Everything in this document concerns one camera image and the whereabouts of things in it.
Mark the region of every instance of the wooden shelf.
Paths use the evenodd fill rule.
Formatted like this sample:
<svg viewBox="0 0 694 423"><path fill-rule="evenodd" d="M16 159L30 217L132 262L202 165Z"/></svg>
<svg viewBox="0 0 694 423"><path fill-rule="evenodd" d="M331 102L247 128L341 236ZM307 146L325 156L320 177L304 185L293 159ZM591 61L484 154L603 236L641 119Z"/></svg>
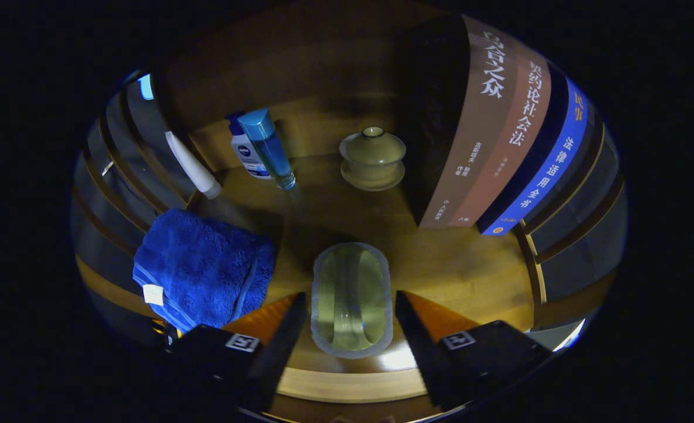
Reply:
<svg viewBox="0 0 694 423"><path fill-rule="evenodd" d="M513 234L419 229L401 185L380 193L358 190L342 179L341 161L338 155L293 159L298 185L289 192L254 179L242 167L227 169L218 174L223 194L195 204L201 216L274 239L279 251L264 304L298 291L310 295L318 254L336 243L362 241L388 259L393 291L413 292L481 324L502 319L519 330L532 328L530 277ZM425 394L425 386L396 320L388 348L358 360L321 351L306 324L279 393L314 401L380 402Z"/></svg>

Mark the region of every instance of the book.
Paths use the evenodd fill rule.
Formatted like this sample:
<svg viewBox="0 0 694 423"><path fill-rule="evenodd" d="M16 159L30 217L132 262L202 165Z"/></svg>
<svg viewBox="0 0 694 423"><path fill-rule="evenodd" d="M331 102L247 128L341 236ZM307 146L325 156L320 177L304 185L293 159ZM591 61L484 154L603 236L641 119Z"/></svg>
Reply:
<svg viewBox="0 0 694 423"><path fill-rule="evenodd" d="M606 129L603 133L600 155L580 189L570 196L561 209L530 234L537 251L549 249L573 231L598 207L610 191L619 171L619 160L610 132Z"/></svg>
<svg viewBox="0 0 694 423"><path fill-rule="evenodd" d="M554 72L554 96L561 75ZM580 149L588 123L584 94L565 78L565 102L551 102L543 131L506 188L478 220L483 235L502 236L522 220L557 184Z"/></svg>
<svg viewBox="0 0 694 423"><path fill-rule="evenodd" d="M449 226L470 227L493 203L514 172L522 164L540 132L551 101L551 75L548 62L523 46L518 64L518 85L506 124L498 135L494 150L480 177L452 214Z"/></svg>
<svg viewBox="0 0 694 423"><path fill-rule="evenodd" d="M397 133L407 146L409 203L422 228L445 227L478 179L513 107L529 51L499 30L450 16L400 48Z"/></svg>
<svg viewBox="0 0 694 423"><path fill-rule="evenodd" d="M522 219L525 226L538 224L540 220L544 220L549 214L556 212L567 198L578 190L581 182L589 174L589 170L595 166L600 150L602 150L603 125L600 113L595 112L595 108L589 103L589 100L588 104L587 131L584 133L584 141L582 141L580 149L577 150L567 171L562 174L556 185L553 185L551 192L543 196L543 199L534 209L527 212L527 215Z"/></svg>

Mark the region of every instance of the ceramic lid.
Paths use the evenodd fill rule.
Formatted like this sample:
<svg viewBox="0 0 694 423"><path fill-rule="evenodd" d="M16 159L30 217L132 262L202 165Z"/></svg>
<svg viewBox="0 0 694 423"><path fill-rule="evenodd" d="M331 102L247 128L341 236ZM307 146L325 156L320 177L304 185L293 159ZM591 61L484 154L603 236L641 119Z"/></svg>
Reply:
<svg viewBox="0 0 694 423"><path fill-rule="evenodd" d="M355 163L380 166L401 160L407 148L398 137L378 126L369 126L356 136L346 137L339 152Z"/></svg>

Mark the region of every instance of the towel tag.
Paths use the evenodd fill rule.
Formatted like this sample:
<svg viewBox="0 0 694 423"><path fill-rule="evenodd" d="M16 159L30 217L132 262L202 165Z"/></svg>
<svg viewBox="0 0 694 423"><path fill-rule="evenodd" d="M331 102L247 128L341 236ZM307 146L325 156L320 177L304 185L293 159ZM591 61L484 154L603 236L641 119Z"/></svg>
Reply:
<svg viewBox="0 0 694 423"><path fill-rule="evenodd" d="M164 288L161 286L153 286L152 284L144 284L143 286L143 300L149 304L164 307L162 294L164 294Z"/></svg>

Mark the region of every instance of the wooden surface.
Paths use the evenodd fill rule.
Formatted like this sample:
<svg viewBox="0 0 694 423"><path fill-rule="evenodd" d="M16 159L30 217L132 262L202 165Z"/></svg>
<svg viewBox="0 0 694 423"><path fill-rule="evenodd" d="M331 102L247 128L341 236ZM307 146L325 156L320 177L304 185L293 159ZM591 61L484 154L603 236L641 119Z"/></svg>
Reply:
<svg viewBox="0 0 694 423"><path fill-rule="evenodd" d="M194 211L200 215L274 239L279 251L264 304L298 291L310 295L318 254L336 243L362 241L388 259L394 292L403 289L426 297L480 324L502 319L519 330L532 328L530 278L513 234L481 236L474 228L420 230L401 185L379 193L357 190L342 179L341 160L337 155L294 159L298 185L289 192L254 179L243 168L230 169L218 175L223 193L196 204ZM308 378L297 370L307 371ZM319 373L349 375L318 378ZM319 384L331 388L314 390ZM388 348L358 360L321 351L305 325L280 382L280 393L320 401L390 401L397 392L411 397L424 394L425 388L396 319Z"/></svg>
<svg viewBox="0 0 694 423"><path fill-rule="evenodd" d="M120 112L122 114L122 117L125 119L127 130L130 132L130 140L133 141L133 144L135 145L136 149L140 152L143 160L146 161L146 164L148 164L149 168L151 168L151 170L154 171L154 174L156 174L159 180L161 180L162 184L170 188L170 190L176 196L178 196L178 198L180 198L180 200L183 201L184 204L187 205L188 200L186 200L185 196L183 196L183 193L180 192L180 187L178 187L175 180L172 179L167 169L165 169L164 166L161 163L159 163L159 159L157 159L157 157L151 151L149 143L147 143L146 140L143 139L143 136L141 136L141 132L138 131L138 126L136 126L136 121L133 120L133 115L130 113L130 105L127 102L127 88L123 88L120 91Z"/></svg>
<svg viewBox="0 0 694 423"><path fill-rule="evenodd" d="M307 423L333 423L332 419L337 416L354 423L376 423L382 418L392 416L395 418L393 421L398 423L417 421L440 413L441 410L438 407L430 404L427 395L375 404L334 404L333 402L330 404L330 402L307 401L275 395L271 409L264 414L283 418L286 421Z"/></svg>
<svg viewBox="0 0 694 423"><path fill-rule="evenodd" d="M215 171L240 165L224 120L238 110L269 108L288 156L324 155L366 126L393 131L396 38L444 14L411 0L289 2L205 34L152 80Z"/></svg>
<svg viewBox="0 0 694 423"><path fill-rule="evenodd" d="M81 272L81 277L83 278L83 283L91 288L92 291L99 294L100 297L105 298L105 300L111 303L125 308L125 310L130 310L133 313L138 313L140 315L145 315L146 317L161 319L151 306L143 301L143 297L140 295L135 295L130 291L113 284L112 282L103 278L99 273L96 273L89 265L81 260L76 254L76 265L78 270Z"/></svg>

